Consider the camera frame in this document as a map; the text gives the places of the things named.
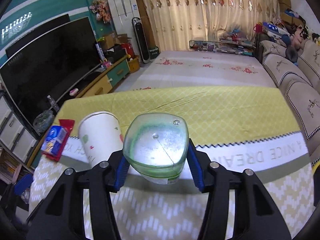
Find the paper cup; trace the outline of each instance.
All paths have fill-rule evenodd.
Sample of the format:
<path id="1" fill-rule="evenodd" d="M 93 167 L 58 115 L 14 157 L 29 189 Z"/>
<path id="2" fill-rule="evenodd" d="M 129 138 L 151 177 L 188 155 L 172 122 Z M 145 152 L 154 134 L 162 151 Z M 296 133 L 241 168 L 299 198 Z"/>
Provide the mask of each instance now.
<path id="1" fill-rule="evenodd" d="M 109 112 L 92 113 L 82 119 L 78 136 L 91 167 L 107 161 L 113 152 L 123 147 L 119 121 Z"/>

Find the black tower fan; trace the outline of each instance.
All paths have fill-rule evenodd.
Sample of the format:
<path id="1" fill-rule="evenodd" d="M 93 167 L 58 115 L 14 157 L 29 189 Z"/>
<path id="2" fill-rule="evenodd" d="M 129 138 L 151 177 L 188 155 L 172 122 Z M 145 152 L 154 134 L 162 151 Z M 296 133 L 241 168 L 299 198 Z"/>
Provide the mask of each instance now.
<path id="1" fill-rule="evenodd" d="M 134 35 L 136 36 L 141 59 L 143 63 L 148 63 L 150 61 L 150 56 L 141 19 L 137 17 L 132 18 L 132 27 L 134 30 Z"/>

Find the teal wall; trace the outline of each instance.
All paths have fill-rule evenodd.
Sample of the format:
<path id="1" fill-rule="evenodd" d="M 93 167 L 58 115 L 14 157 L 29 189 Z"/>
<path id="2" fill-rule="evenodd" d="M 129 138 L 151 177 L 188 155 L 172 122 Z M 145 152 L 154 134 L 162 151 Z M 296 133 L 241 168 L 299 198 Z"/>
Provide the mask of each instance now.
<path id="1" fill-rule="evenodd" d="M 92 1 L 12 0 L 0 19 L 0 66 L 8 59 L 5 54 L 7 47 L 45 21 L 65 13 L 69 14 L 71 21 L 88 16 L 97 37 L 109 33 L 112 30 L 111 25 L 97 22 L 95 15 L 89 10 L 88 6 Z"/>

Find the television screen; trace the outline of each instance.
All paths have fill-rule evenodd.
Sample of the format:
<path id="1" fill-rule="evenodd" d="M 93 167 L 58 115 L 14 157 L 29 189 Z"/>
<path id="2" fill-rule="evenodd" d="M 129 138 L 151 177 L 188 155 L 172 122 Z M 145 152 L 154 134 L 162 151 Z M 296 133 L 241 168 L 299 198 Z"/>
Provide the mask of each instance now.
<path id="1" fill-rule="evenodd" d="M 0 69 L 7 92 L 29 121 L 100 63 L 88 17 L 61 25 L 27 44 Z"/>
<path id="2" fill-rule="evenodd" d="M 9 48 L 7 48 L 5 50 L 7 57 L 8 58 L 12 57 L 13 54 L 15 54 L 19 49 L 21 49 L 23 46 L 27 45 L 29 42 L 33 41 L 40 35 L 68 22 L 70 22 L 69 15 L 65 14 L 40 25 L 39 27 L 35 28 L 34 30 L 32 30 L 31 32 L 27 33 L 22 38 L 17 40 Z"/>

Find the curtain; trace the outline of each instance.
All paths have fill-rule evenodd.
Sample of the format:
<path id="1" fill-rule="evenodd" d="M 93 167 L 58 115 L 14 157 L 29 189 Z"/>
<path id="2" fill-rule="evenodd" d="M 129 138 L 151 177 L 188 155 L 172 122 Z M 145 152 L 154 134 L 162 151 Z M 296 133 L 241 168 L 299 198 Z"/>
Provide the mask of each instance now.
<path id="1" fill-rule="evenodd" d="M 187 50 L 189 40 L 218 40 L 240 28 L 251 40 L 257 22 L 274 22 L 277 0 L 143 0 L 160 50 Z"/>

